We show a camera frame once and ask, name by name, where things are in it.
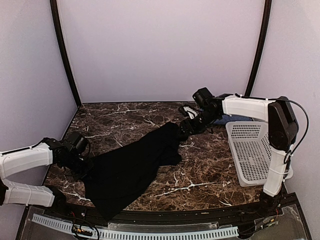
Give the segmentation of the blue checkered shirt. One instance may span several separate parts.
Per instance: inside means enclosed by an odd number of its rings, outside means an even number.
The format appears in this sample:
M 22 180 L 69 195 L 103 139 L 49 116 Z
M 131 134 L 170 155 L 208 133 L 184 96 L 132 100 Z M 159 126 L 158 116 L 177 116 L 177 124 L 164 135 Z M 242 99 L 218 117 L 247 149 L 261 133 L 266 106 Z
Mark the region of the blue checkered shirt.
M 229 122 L 252 121 L 251 117 L 241 115 L 227 115 L 221 108 L 215 106 L 202 109 L 193 119 L 197 125 L 209 127 L 211 125 L 225 125 Z

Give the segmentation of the black garment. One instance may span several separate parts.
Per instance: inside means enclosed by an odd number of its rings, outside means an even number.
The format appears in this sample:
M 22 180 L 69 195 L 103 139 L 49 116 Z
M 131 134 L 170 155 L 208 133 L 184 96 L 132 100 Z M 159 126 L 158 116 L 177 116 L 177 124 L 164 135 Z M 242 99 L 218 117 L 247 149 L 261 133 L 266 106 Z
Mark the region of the black garment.
M 93 157 L 93 168 L 82 179 L 85 197 L 109 221 L 139 198 L 161 166 L 176 166 L 179 126 L 167 122 L 137 141 Z

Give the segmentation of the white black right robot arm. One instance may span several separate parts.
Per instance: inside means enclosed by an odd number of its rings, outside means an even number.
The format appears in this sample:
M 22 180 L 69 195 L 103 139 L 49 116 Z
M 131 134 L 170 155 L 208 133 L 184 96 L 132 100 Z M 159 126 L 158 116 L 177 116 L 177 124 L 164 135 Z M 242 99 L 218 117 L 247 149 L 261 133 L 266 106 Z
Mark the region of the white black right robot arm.
M 196 107 L 184 104 L 179 135 L 189 137 L 210 132 L 223 117 L 238 117 L 225 127 L 228 144 L 242 187 L 263 187 L 255 213 L 266 217 L 281 202 L 282 186 L 293 176 L 291 158 L 302 140 L 293 106 L 285 96 L 259 98 L 239 94 L 214 96 L 207 88 L 193 94 Z

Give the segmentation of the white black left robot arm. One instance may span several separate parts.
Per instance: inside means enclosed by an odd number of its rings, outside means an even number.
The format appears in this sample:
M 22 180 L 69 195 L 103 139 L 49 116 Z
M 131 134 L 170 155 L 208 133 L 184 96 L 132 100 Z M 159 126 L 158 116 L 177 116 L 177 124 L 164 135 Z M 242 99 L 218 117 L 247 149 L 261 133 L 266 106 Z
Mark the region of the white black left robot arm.
M 32 185 L 10 180 L 11 176 L 56 165 L 68 169 L 75 181 L 86 177 L 93 168 L 89 158 L 91 144 L 79 132 L 57 140 L 45 137 L 40 142 L 0 153 L 0 203 L 1 205 L 35 205 L 51 208 L 60 218 L 71 213 L 66 197 L 54 186 Z

